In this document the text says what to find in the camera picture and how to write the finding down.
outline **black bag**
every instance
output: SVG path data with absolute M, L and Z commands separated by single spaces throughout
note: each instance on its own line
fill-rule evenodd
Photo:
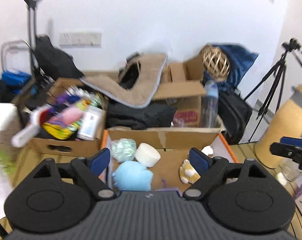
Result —
M 84 76 L 74 65 L 72 57 L 53 47 L 48 36 L 36 38 L 33 54 L 43 72 L 54 80 L 59 77 L 77 79 Z
M 227 130 L 228 144 L 238 144 L 251 118 L 251 107 L 233 90 L 219 92 L 218 114 Z

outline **white brush handle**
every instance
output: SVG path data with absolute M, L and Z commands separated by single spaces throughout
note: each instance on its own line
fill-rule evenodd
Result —
M 35 124 L 30 124 L 20 132 L 18 132 L 11 139 L 12 146 L 16 148 L 24 147 L 34 136 L 36 136 L 40 131 L 40 126 Z

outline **plastic bottle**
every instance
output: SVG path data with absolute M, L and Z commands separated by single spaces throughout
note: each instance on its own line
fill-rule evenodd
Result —
M 204 89 L 206 91 L 206 95 L 202 97 L 201 120 L 199 126 L 212 128 L 215 127 L 219 90 L 213 80 L 207 81 Z

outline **woven bamboo ball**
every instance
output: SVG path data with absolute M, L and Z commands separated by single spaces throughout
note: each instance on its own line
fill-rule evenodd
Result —
M 203 58 L 203 66 L 215 82 L 223 82 L 230 72 L 230 62 L 220 47 L 205 45 L 200 55 Z

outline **white foam cylinder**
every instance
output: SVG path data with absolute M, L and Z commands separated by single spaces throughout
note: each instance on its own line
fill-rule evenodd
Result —
M 134 156 L 139 163 L 148 168 L 153 167 L 161 159 L 158 151 L 147 143 L 141 143 Z

